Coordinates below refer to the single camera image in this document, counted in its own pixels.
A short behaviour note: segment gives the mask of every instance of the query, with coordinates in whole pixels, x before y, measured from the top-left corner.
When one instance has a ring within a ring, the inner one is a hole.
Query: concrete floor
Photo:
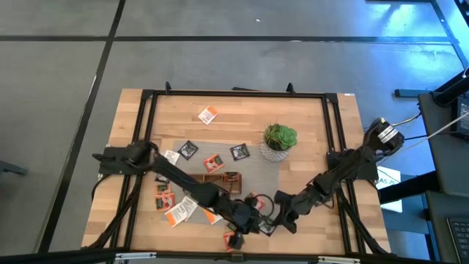
[[[458,23],[462,18],[452,1],[439,2],[457,37],[464,35],[467,26]],[[3,0],[0,35],[107,35],[117,4]],[[425,3],[127,0],[117,34],[437,37],[445,32]],[[0,255],[34,248],[103,46],[0,42],[0,159],[30,169],[25,177],[0,177]],[[163,89],[169,81],[173,89],[237,86],[281,91],[292,82],[302,92],[355,93],[366,127],[375,117],[398,122],[418,113],[417,101],[394,98],[395,89],[435,89],[461,70],[449,45],[114,43],[51,250],[81,245],[97,176],[91,154],[101,152],[107,142],[122,88]],[[371,100],[380,108],[371,106]],[[405,136],[425,133],[421,120],[400,130]],[[414,175],[433,169],[428,144],[396,155],[383,166]],[[390,240],[399,255],[427,258],[420,236],[390,231]],[[403,246],[416,241],[419,249]]]

